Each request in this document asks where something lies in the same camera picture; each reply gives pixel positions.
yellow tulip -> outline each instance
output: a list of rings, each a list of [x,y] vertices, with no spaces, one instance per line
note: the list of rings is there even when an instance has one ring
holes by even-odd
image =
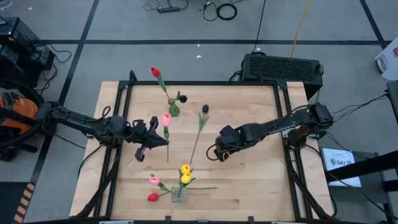
[[[190,172],[186,172],[184,173],[184,175],[182,175],[181,177],[181,183],[183,184],[189,184],[191,182],[192,179],[192,175]]]
[[[189,167],[189,165],[183,165],[181,166],[181,173],[185,174],[187,172],[191,172],[191,168]]]

black flower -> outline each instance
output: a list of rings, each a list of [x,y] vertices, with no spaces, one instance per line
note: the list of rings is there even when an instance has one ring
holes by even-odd
[[[181,95],[181,96],[178,98],[178,100],[180,100],[181,103],[185,103],[185,102],[187,102],[188,98],[187,98],[187,96],[185,96],[185,95]]]
[[[201,109],[201,111],[204,113],[209,112],[209,105],[204,105],[203,108]]]

black equipment box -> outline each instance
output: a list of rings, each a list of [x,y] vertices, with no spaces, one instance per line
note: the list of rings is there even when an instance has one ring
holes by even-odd
[[[43,70],[50,70],[54,53],[18,17],[0,19],[0,76],[15,79],[32,88]]]
[[[323,85],[321,67],[318,60],[246,54],[241,80],[300,81],[309,100]]]

red tulip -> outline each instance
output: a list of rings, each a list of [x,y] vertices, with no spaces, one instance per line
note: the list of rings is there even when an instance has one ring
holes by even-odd
[[[152,74],[155,76],[155,78],[159,78],[160,77],[160,71],[157,68],[150,68],[150,71],[152,72]]]
[[[155,202],[159,198],[159,195],[157,193],[152,193],[148,196],[148,202]]]

yellow cable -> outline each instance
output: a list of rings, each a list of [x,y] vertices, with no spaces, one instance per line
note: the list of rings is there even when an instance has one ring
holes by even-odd
[[[298,26],[298,29],[296,32],[296,37],[294,38],[293,49],[292,49],[292,53],[290,54],[290,58],[292,58],[294,55],[294,48],[296,48],[297,36],[299,35],[299,32],[300,32],[301,26],[303,25],[305,16],[307,15],[308,10],[310,9],[311,1],[312,0],[308,0],[307,6],[305,6],[304,14],[301,17],[300,25]]]

